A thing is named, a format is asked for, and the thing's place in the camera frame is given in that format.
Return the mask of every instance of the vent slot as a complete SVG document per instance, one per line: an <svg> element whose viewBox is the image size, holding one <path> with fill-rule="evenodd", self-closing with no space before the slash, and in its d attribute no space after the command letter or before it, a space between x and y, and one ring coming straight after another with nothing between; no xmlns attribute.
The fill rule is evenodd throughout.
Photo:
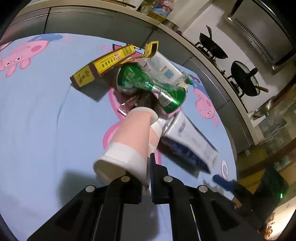
<svg viewBox="0 0 296 241"><path fill-rule="evenodd" d="M261 49L261 51L264 53L264 55L270 60L273 61L272 55L268 52L267 48L264 46L264 44L256 37L256 35L241 21L239 21L237 18L234 19L234 21L241 27L241 29L256 43L256 45Z"/></svg>

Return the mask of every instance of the cartoon pig ear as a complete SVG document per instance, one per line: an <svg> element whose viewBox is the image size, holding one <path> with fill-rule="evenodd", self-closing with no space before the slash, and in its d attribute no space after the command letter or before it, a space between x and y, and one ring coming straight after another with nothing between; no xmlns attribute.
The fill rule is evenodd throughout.
<svg viewBox="0 0 296 241"><path fill-rule="evenodd" d="M25 59L24 61L22 61L22 62L20 63L20 69L25 69L25 68L27 68L27 67L30 65L30 63L31 63L31 59L30 59L30 58Z"/></svg>
<svg viewBox="0 0 296 241"><path fill-rule="evenodd" d="M219 120L218 120L217 116L214 115L213 118L212 118L212 120L214 122L214 125L215 126L218 126Z"/></svg>
<svg viewBox="0 0 296 241"><path fill-rule="evenodd" d="M10 68L8 68L8 71L6 72L6 77L9 77L10 75L13 74L13 72L15 71L15 69L17 68L17 65L12 65Z"/></svg>

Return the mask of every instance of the metal bowl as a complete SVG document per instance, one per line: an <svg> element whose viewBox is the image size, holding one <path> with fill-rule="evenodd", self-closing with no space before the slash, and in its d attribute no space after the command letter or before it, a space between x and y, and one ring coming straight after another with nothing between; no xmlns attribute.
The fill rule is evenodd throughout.
<svg viewBox="0 0 296 241"><path fill-rule="evenodd" d="M270 110L273 107L273 103L274 103L273 98L274 98L274 96L270 97L257 110L255 110L254 114L252 115L254 120L256 120L264 115L265 116L268 115L268 113L270 112Z"/></svg>

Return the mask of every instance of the green aluminum can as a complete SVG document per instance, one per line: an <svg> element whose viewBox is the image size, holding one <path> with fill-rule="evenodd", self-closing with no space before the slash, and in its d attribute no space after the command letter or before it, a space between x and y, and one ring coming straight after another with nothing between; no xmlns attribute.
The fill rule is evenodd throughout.
<svg viewBox="0 0 296 241"><path fill-rule="evenodd" d="M137 87L158 94L159 104L167 114L178 109L186 98L184 88L153 80L138 63L124 64L119 71L117 84L124 90Z"/></svg>

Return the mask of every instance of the wooden handle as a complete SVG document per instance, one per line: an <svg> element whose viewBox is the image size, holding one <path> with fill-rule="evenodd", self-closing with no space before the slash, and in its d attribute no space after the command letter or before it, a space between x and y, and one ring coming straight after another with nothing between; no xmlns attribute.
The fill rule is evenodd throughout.
<svg viewBox="0 0 296 241"><path fill-rule="evenodd" d="M262 86L257 86L257 85L255 85L255 88L257 88L257 89L259 89L259 90L262 90L262 91L264 91L264 92L266 92L266 93L269 92L268 89L266 89L266 88L264 88L264 87L262 87Z"/></svg>

